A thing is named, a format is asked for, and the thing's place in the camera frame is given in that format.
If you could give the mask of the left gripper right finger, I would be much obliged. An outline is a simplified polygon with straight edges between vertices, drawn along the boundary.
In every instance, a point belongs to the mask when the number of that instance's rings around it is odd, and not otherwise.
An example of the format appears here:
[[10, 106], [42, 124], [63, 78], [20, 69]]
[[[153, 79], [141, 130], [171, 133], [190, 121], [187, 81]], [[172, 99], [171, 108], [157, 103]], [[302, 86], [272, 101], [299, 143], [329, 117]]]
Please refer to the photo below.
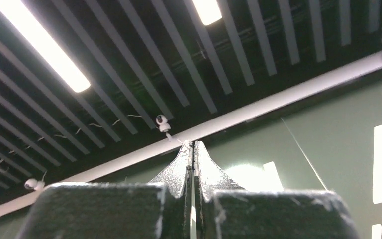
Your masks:
[[342, 198], [331, 191], [251, 192], [229, 177], [204, 143], [193, 144], [199, 239], [357, 239]]

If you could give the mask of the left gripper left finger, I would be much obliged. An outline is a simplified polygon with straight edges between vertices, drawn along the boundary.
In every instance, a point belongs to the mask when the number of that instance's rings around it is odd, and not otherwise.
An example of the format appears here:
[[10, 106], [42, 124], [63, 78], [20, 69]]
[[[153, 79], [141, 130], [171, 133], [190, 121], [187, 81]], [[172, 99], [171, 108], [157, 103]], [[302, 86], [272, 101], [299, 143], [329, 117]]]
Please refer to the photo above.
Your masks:
[[188, 239], [193, 143], [148, 183], [55, 183], [31, 207], [19, 239]]

